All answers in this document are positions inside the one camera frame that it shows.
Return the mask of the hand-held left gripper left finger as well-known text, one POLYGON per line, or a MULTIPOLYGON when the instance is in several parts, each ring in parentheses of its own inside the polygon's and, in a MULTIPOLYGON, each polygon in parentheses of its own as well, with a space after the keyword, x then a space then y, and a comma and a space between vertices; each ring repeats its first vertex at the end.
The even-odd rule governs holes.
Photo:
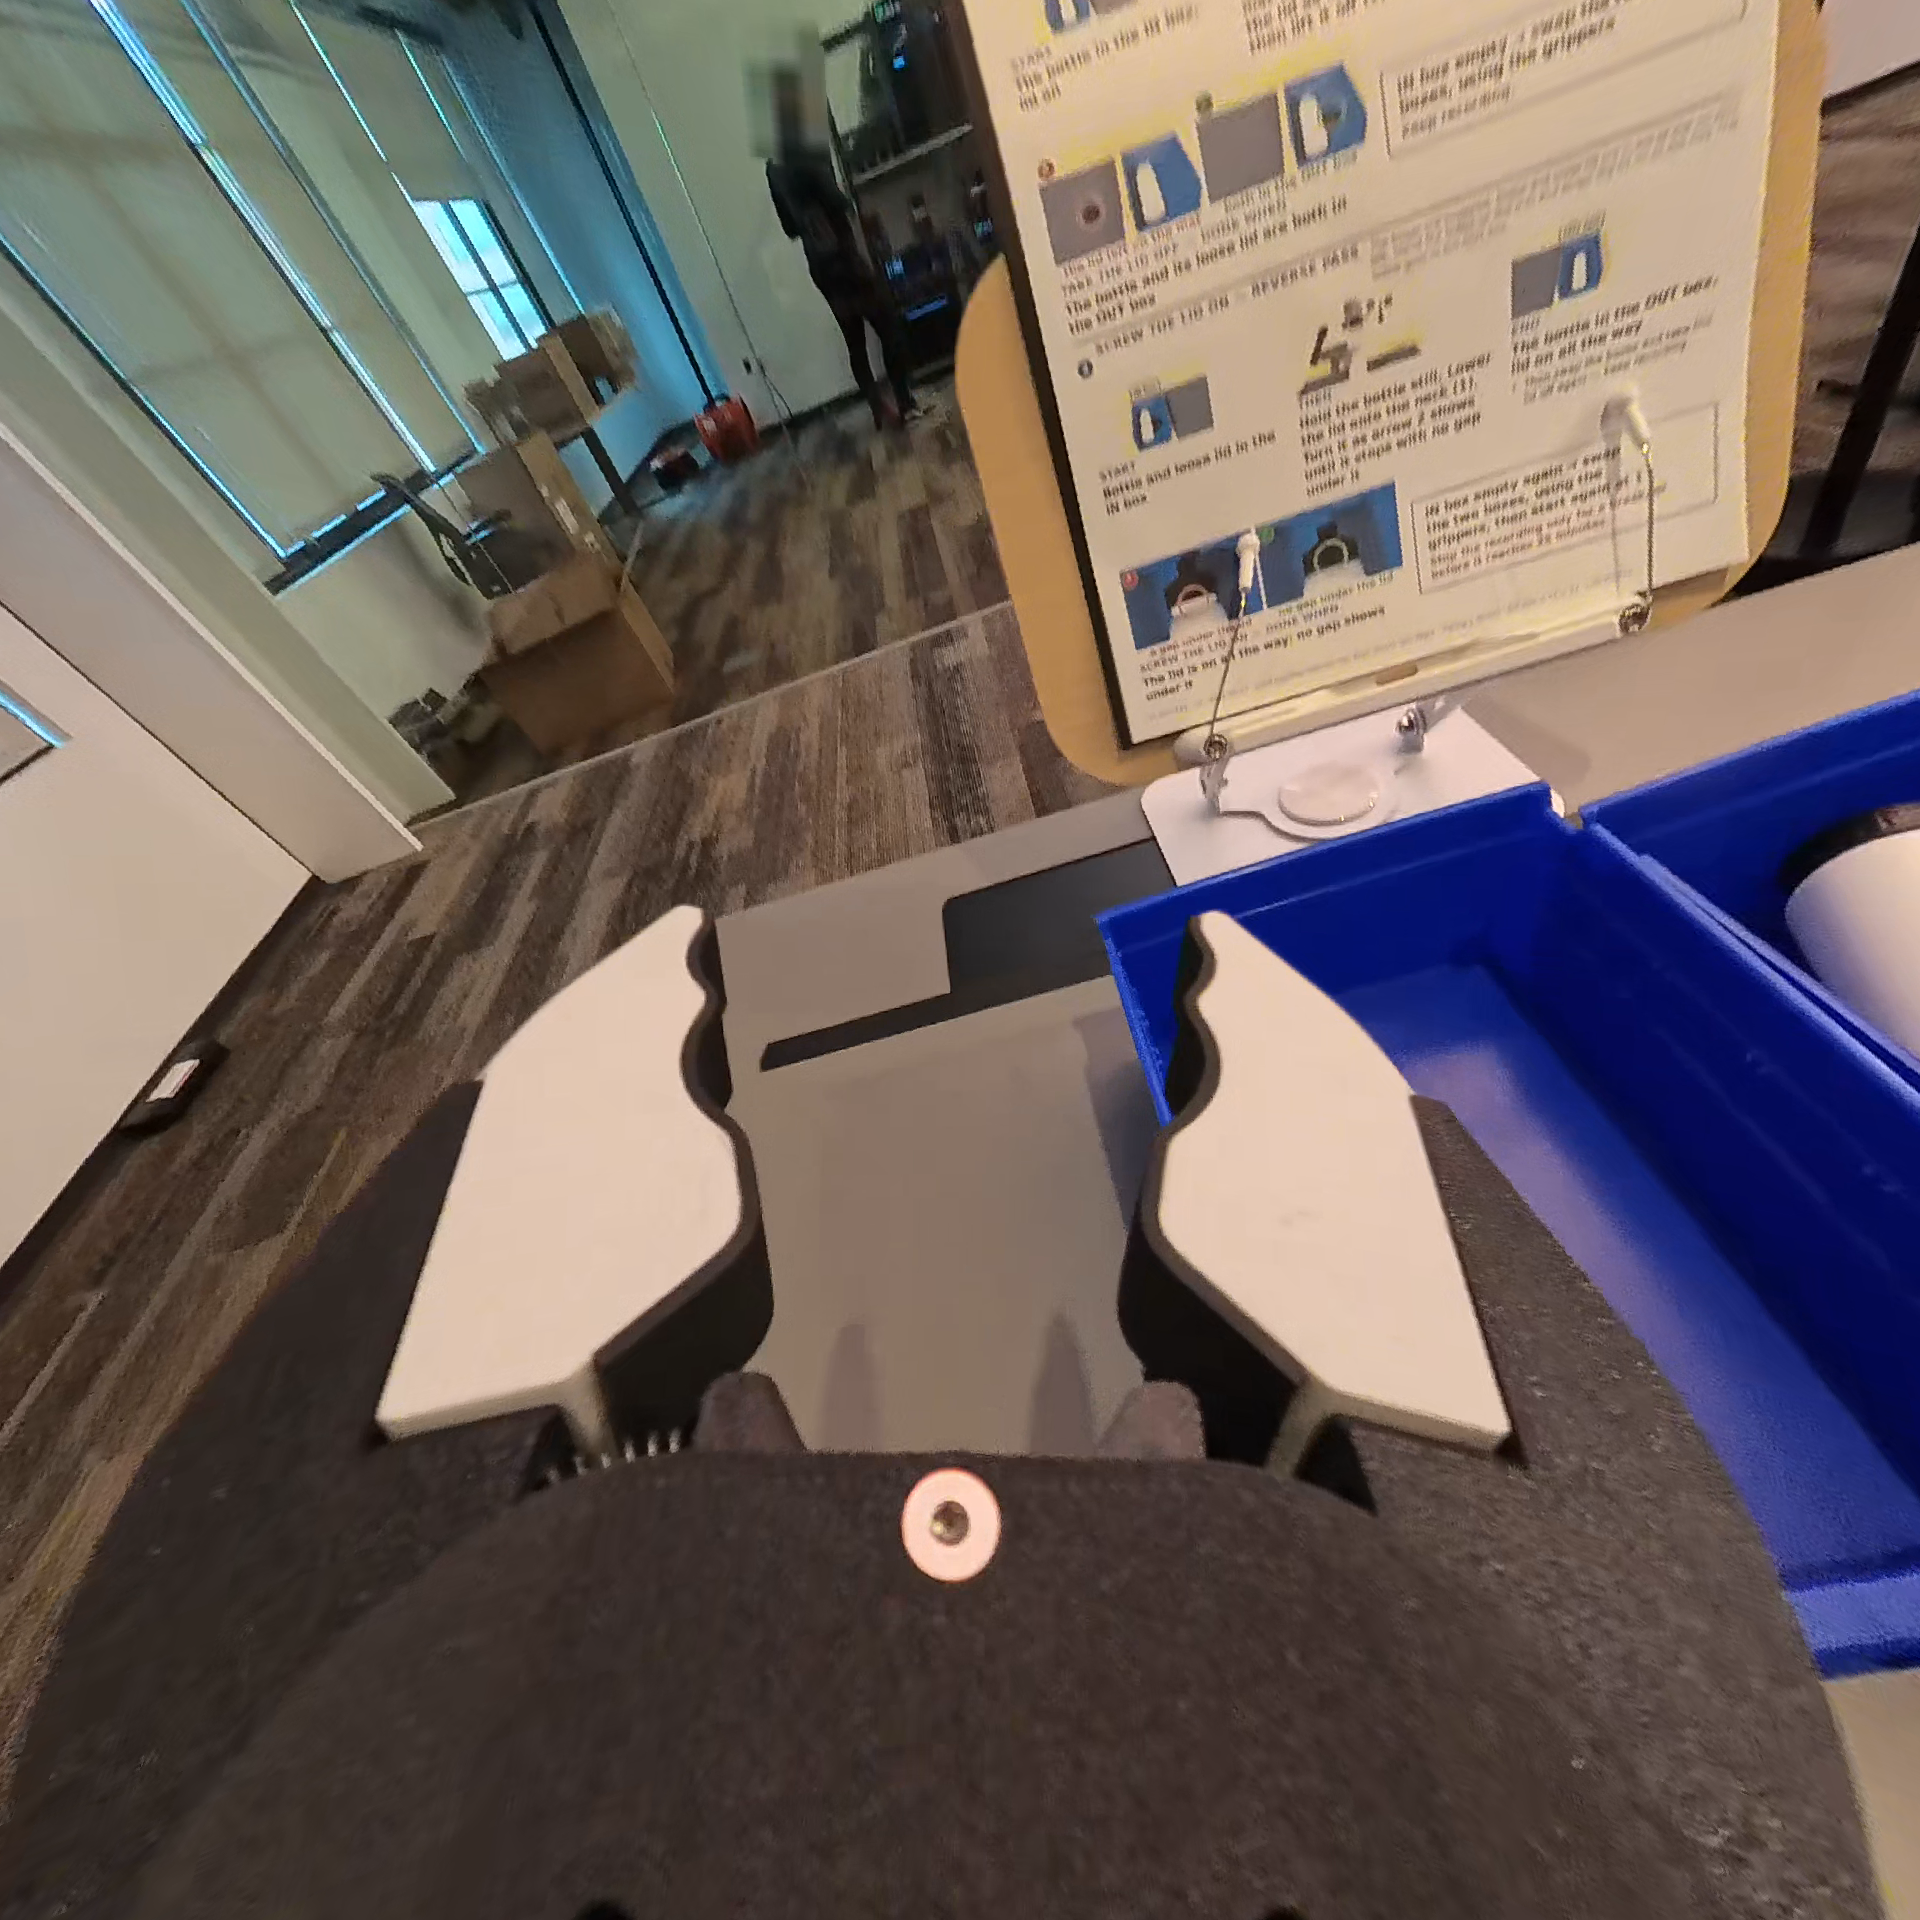
POLYGON ((690 1443, 775 1318, 725 1008, 715 923, 682 903, 503 1043, 374 1407, 387 1440, 554 1414, 587 1460, 690 1443))

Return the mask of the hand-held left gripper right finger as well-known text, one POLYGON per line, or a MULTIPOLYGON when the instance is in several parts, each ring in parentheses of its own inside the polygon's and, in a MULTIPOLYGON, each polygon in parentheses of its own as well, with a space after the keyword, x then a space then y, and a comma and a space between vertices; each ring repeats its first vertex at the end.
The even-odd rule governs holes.
POLYGON ((1497 1367, 1418 1100, 1373 1038, 1220 910, 1175 977, 1169 1122, 1119 1334, 1213 1459, 1306 1475, 1338 1427, 1497 1456, 1497 1367))

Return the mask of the tall cardboard box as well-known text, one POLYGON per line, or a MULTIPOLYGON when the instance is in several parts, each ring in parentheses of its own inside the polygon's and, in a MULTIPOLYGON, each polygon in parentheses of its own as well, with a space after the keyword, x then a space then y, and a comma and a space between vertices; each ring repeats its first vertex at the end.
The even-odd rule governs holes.
POLYGON ((466 463, 447 497, 466 508, 466 578, 489 601, 581 555, 617 566, 607 530, 542 430, 466 463))

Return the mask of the black storage shelf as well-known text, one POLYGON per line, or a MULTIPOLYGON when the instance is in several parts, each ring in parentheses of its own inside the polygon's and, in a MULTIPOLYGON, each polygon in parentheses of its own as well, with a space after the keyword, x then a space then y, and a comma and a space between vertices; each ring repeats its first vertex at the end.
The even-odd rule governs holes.
POLYGON ((868 2, 823 36, 831 146, 918 367, 954 359, 999 240, 947 6, 868 2))

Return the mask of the stacked cardboard boxes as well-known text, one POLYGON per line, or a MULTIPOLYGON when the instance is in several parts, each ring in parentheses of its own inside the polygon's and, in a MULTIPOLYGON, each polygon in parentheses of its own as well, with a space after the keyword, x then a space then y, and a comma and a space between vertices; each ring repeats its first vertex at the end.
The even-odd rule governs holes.
POLYGON ((499 444, 578 441, 641 385, 633 338, 622 319, 596 306, 549 329, 533 350, 503 359, 463 385, 463 404, 499 444))

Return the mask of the large open cardboard box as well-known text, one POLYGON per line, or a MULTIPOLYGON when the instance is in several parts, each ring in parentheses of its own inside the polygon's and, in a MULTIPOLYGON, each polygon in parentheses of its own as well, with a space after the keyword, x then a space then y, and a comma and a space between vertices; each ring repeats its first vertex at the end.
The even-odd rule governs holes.
POLYGON ((545 754, 673 714, 674 659, 612 560, 577 552, 487 606, 487 695, 545 754))

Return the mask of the black device on floor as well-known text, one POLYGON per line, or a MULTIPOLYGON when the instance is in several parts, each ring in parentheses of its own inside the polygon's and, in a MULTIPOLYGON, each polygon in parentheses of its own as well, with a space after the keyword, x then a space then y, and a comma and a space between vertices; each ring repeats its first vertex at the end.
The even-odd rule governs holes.
POLYGON ((212 1035, 182 1041, 121 1113, 115 1137, 153 1137, 174 1127, 226 1066, 228 1047, 212 1035))

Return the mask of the black swivel chair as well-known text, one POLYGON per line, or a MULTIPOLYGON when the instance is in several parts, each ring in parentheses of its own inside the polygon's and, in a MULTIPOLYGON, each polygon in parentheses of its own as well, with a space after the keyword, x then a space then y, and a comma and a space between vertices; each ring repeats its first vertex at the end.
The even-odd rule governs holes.
POLYGON ((455 522, 412 476, 372 471, 381 504, 405 508, 426 529, 447 572, 489 601, 499 601, 523 586, 514 560, 513 530, 501 516, 455 522))

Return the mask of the large window with blinds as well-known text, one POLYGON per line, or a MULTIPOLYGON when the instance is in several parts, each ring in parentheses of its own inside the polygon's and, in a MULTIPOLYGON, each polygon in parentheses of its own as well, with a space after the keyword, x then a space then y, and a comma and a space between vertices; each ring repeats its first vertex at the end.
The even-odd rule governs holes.
POLYGON ((491 444, 581 312, 478 54, 501 6, 11 2, 4 266, 287 593, 491 444))

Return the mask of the white plastic bottle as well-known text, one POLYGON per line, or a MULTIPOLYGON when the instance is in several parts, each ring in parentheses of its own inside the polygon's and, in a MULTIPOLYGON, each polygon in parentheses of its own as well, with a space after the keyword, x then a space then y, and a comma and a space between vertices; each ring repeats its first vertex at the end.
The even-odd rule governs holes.
POLYGON ((1782 920, 1822 988, 1918 1057, 1918 830, 1823 854, 1788 888, 1782 920))

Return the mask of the blue plastic bin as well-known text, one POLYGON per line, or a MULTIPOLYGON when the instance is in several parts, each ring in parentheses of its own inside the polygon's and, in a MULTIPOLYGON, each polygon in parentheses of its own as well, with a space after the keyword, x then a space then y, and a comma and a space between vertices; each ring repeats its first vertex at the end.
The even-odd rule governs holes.
POLYGON ((1097 916, 1165 1079, 1223 910, 1444 1102, 1689 1407, 1829 1679, 1915 1666, 1915 1091, 1540 786, 1097 916))
POLYGON ((1911 1089, 1918 1057, 1879 1038, 1809 972, 1785 896, 1810 843, 1860 812, 1918 801, 1918 695, 1847 712, 1644 784, 1589 809, 1589 825, 1671 880, 1708 926, 1836 1023, 1911 1089))

